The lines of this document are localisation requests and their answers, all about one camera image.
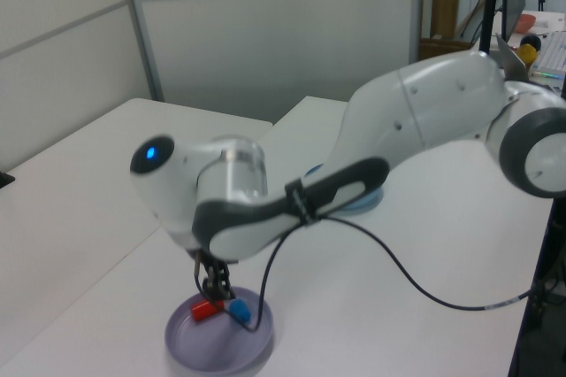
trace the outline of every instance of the white desk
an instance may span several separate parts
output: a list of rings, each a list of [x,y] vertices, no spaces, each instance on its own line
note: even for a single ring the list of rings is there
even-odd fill
[[[129,180],[139,144],[271,126],[131,100],[12,170],[0,190],[0,366],[157,229]]]
[[[529,33],[535,35],[548,34],[550,32],[556,32],[560,30],[566,30],[566,13],[563,12],[529,12],[524,11],[525,14],[532,14],[537,18],[537,20],[545,20],[548,22],[548,27],[533,27]],[[501,14],[498,12],[493,18],[493,29],[492,29],[492,39],[490,42],[490,50],[498,50],[497,39],[495,34],[501,34]],[[511,34],[508,44],[511,47],[517,48],[521,44],[521,40],[525,34]],[[472,47],[473,50],[478,50],[479,41],[477,41]],[[555,87],[557,85],[557,91],[560,92],[562,89],[562,81],[549,78],[540,78],[530,76],[530,80],[542,85],[550,85]]]
[[[325,160],[345,107],[307,97],[260,139],[270,189]],[[551,202],[513,188],[482,145],[455,142],[412,158],[384,190],[379,207],[354,220],[433,294],[491,304],[530,287]],[[232,283],[259,289],[269,253],[233,265]],[[195,292],[191,261],[157,230],[0,376],[191,376],[167,355],[164,327]],[[525,306],[445,309],[367,237],[330,223],[289,238],[266,299],[271,357],[242,375],[507,375]]]

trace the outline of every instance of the white robotic arm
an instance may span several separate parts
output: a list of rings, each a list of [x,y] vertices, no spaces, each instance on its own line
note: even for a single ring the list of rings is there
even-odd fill
[[[330,157],[286,190],[266,193],[264,154],[241,138],[182,146],[157,137],[134,153],[131,174],[181,247],[238,260],[373,191],[407,158],[465,137],[485,142],[520,189],[566,196],[566,103],[543,88],[505,82],[490,58],[468,51],[358,89]]]

